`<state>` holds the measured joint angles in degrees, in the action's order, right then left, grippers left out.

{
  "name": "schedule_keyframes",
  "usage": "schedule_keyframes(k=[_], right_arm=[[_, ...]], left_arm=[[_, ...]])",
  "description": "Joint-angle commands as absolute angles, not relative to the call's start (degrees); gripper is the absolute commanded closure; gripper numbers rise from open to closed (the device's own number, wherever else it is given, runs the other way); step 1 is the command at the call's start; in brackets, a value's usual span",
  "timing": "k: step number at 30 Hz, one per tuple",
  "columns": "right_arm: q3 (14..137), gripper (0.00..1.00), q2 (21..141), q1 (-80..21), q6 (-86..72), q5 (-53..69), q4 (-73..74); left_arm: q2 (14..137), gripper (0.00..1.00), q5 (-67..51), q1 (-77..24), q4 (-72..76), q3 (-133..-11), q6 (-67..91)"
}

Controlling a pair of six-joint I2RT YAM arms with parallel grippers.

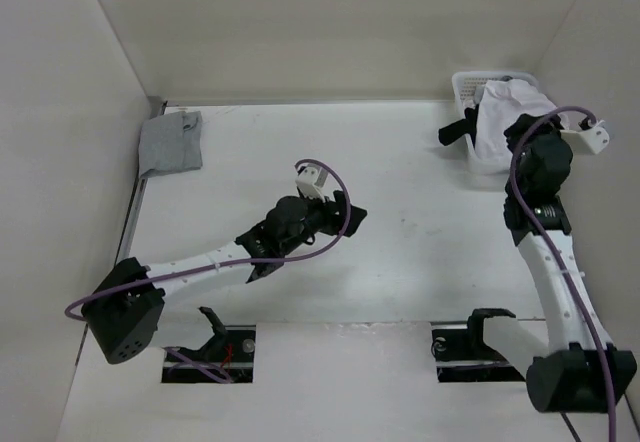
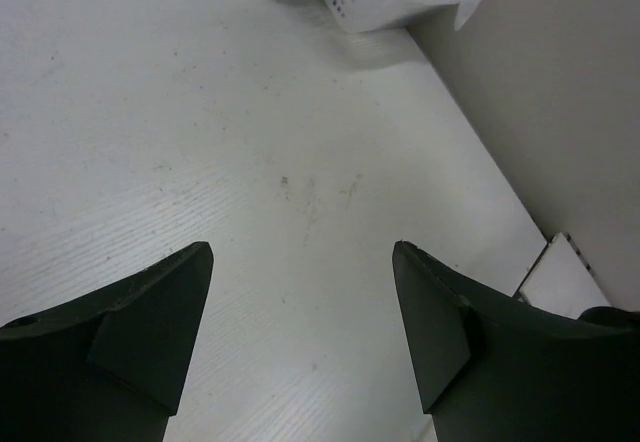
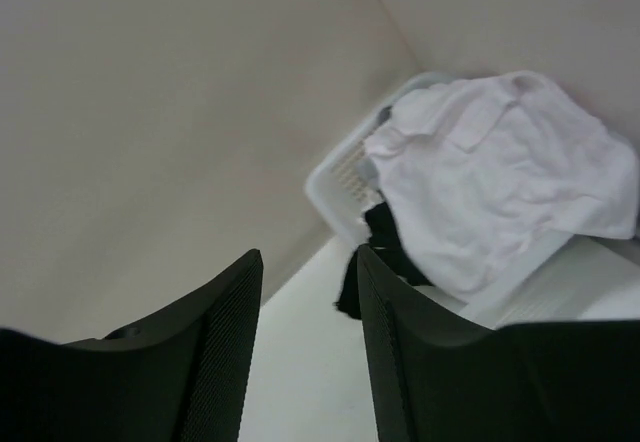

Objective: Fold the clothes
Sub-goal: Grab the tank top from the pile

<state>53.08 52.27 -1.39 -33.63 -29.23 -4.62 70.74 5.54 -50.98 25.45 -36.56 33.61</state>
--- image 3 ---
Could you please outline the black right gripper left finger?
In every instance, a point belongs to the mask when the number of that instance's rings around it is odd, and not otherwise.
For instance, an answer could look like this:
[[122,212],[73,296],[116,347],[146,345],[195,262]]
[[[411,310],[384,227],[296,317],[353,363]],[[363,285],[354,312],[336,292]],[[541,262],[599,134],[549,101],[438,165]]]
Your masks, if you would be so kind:
[[234,441],[254,349],[263,262],[250,250],[210,282],[101,339],[1,332],[5,441]]

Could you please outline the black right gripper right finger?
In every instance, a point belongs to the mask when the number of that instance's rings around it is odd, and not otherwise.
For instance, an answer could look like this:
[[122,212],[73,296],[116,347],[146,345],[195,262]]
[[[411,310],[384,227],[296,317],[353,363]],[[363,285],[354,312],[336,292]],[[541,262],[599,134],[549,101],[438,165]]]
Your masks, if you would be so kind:
[[635,441],[639,325],[543,322],[491,330],[357,251],[382,441]]

